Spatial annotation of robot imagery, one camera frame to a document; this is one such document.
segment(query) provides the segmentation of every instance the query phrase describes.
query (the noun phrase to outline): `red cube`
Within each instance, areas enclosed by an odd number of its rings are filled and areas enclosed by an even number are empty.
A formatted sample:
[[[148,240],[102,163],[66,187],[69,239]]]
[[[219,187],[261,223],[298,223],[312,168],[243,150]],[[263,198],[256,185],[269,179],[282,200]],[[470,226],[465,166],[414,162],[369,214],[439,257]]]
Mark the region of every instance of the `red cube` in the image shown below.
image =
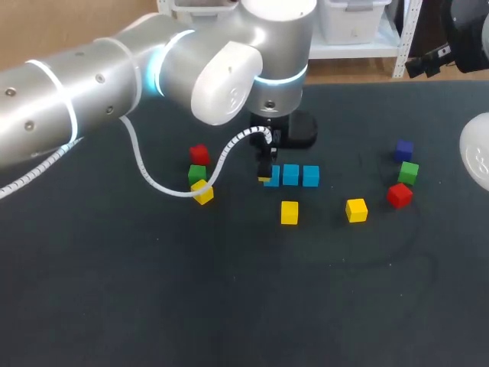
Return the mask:
[[[392,186],[387,194],[387,201],[396,209],[404,208],[411,203],[413,191],[408,189],[404,183],[398,183]]]
[[[192,164],[197,166],[207,166],[208,164],[211,164],[209,151],[203,144],[190,148],[190,159],[192,160]]]

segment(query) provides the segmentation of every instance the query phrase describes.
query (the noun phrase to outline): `storage bin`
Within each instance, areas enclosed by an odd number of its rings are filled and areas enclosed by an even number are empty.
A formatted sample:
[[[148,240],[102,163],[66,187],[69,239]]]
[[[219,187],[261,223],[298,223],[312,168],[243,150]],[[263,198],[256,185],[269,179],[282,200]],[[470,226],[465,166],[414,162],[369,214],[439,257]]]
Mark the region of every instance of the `storage bin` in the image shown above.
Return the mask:
[[[216,22],[218,19],[228,15],[237,5],[237,2],[229,0],[199,0],[191,2],[198,5],[210,4],[211,6],[180,6],[180,4],[190,3],[189,0],[186,2],[170,0],[170,10],[175,13],[176,19],[194,28]]]
[[[319,0],[319,23],[327,44],[368,44],[392,0]]]

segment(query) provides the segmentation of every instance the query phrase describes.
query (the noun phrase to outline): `cable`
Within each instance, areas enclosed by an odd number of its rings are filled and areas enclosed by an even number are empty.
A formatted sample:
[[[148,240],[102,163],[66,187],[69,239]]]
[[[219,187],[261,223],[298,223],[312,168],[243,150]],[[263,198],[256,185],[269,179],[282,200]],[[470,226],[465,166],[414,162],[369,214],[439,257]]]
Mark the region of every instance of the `cable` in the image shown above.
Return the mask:
[[[132,143],[132,148],[134,150],[134,156],[136,158],[136,162],[138,163],[139,171],[143,175],[144,179],[152,187],[154,187],[156,190],[161,191],[162,193],[166,193],[168,195],[177,196],[177,197],[195,197],[195,196],[198,196],[202,193],[205,193],[208,189],[210,189],[211,186],[215,183],[215,181],[219,177],[219,174],[221,173],[222,166],[224,165],[224,161],[228,157],[229,152],[243,138],[245,138],[251,134],[256,134],[256,133],[260,132],[261,134],[265,135],[265,139],[267,140],[267,144],[270,144],[272,142],[272,134],[271,134],[270,130],[268,128],[265,128],[264,126],[247,128],[243,132],[240,132],[225,146],[224,150],[221,153],[221,157],[219,157],[219,161],[217,162],[217,165],[215,166],[214,173],[212,174],[209,182],[200,190],[183,193],[180,191],[173,191],[173,190],[167,189],[166,187],[163,187],[160,184],[158,184],[155,180],[153,180],[153,178],[151,178],[150,174],[146,171],[146,167],[144,166],[143,158],[141,157],[141,152],[139,151],[138,137],[136,135],[136,131],[134,130],[134,127],[131,124],[131,121],[129,121],[129,119],[126,116],[122,116],[120,118],[120,120],[124,123],[125,127],[127,128],[128,132],[129,132],[129,136],[131,138],[131,143]],[[53,164],[55,164],[70,149],[72,149],[75,145],[77,145],[82,139],[83,138],[80,138],[78,140],[75,140],[72,143],[69,143],[69,144],[62,146],[56,152],[54,152],[51,156],[49,156],[48,159],[43,161],[41,164],[39,164],[33,170],[29,171],[27,174],[25,174],[24,176],[22,176],[18,180],[12,182],[11,184],[1,188],[0,189],[0,200],[6,198],[8,195],[13,194],[15,191],[20,190],[22,187],[30,184],[33,180],[38,178],[48,168],[50,168]]]
[[[39,164],[35,169],[28,172],[18,180],[12,182],[10,185],[7,185],[0,189],[0,200],[4,199],[8,195],[14,193],[17,190],[20,190],[22,187],[30,184],[34,179],[38,178],[42,175],[49,167],[55,164],[62,156],[64,156],[71,148],[77,145],[82,139],[75,140],[72,143],[66,144],[55,151],[48,159]]]
[[[265,128],[264,126],[256,126],[253,128],[247,128],[243,132],[240,132],[237,134],[231,141],[225,146],[224,150],[221,153],[221,156],[219,157],[219,160],[217,162],[217,165],[215,166],[214,173],[212,174],[209,182],[200,190],[197,191],[191,191],[191,192],[180,192],[180,191],[173,191],[170,189],[167,189],[166,187],[161,186],[158,184],[153,178],[151,178],[150,174],[146,171],[146,167],[144,166],[143,163],[143,158],[141,157],[141,152],[139,151],[139,143],[138,143],[138,137],[136,135],[136,131],[134,130],[134,127],[131,124],[131,121],[126,116],[122,116],[120,120],[124,123],[126,129],[129,132],[129,136],[131,137],[131,143],[132,143],[132,148],[134,150],[134,156],[136,158],[136,162],[138,163],[139,171],[141,172],[142,176],[144,179],[156,190],[161,191],[162,193],[166,193],[171,196],[177,196],[177,197],[195,197],[198,195],[201,195],[205,193],[207,190],[209,190],[212,185],[215,183],[217,178],[219,177],[219,174],[221,173],[222,166],[224,165],[224,161],[228,157],[228,154],[233,147],[239,143],[240,140],[243,138],[251,135],[251,134],[256,134],[260,132],[261,134],[265,135],[265,139],[267,140],[267,144],[271,144],[272,142],[272,134],[268,128]]]

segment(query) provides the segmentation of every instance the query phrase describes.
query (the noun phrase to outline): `cube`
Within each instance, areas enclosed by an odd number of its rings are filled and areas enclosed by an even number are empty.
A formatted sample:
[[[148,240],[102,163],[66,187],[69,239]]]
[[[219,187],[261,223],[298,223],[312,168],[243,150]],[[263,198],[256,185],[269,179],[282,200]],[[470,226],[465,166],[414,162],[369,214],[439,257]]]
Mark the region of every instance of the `cube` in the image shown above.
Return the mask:
[[[203,144],[196,145],[190,148],[190,159],[192,164],[197,166],[207,166],[211,164],[211,158],[209,156],[209,151]]]
[[[189,185],[192,186],[200,180],[207,180],[206,167],[192,164],[189,169]]]
[[[346,202],[346,216],[350,223],[365,222],[368,216],[367,204],[363,199],[354,199]]]
[[[198,191],[202,189],[207,182],[205,180],[200,180],[199,182],[195,183],[190,187],[191,191]],[[214,199],[214,189],[211,187],[208,189],[205,193],[201,193],[198,196],[195,196],[194,199],[199,203],[200,205],[207,204],[209,201]]]
[[[413,191],[408,189],[404,183],[392,186],[387,193],[387,201],[396,209],[404,208],[411,203]]]
[[[411,162],[413,159],[414,144],[411,141],[399,140],[394,153],[394,160],[398,163]]]
[[[280,166],[272,166],[272,178],[268,182],[264,182],[265,187],[279,187],[280,186]]]
[[[398,182],[402,182],[403,184],[414,185],[416,182],[416,178],[418,177],[419,166],[410,162],[403,162],[403,165],[400,168],[399,179]]]
[[[319,166],[304,166],[303,168],[303,186],[319,186]]]
[[[299,203],[296,201],[282,202],[281,222],[287,226],[296,226],[299,223]]]
[[[299,165],[284,164],[282,184],[284,186],[299,186]]]

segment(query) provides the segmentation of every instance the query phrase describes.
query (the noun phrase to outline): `blue cube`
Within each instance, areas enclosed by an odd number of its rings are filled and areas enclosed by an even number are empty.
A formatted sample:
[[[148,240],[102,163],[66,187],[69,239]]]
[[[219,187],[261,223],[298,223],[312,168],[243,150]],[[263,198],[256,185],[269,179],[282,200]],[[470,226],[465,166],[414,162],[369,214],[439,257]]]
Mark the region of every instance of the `blue cube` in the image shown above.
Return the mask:
[[[411,141],[399,140],[396,146],[394,160],[398,163],[411,162],[414,145]]]
[[[268,182],[263,182],[265,187],[279,187],[280,186],[280,166],[272,166],[272,178]]]
[[[304,166],[303,169],[303,186],[319,186],[319,166]]]
[[[299,165],[298,164],[284,164],[283,165],[282,184],[284,186],[299,186]]]

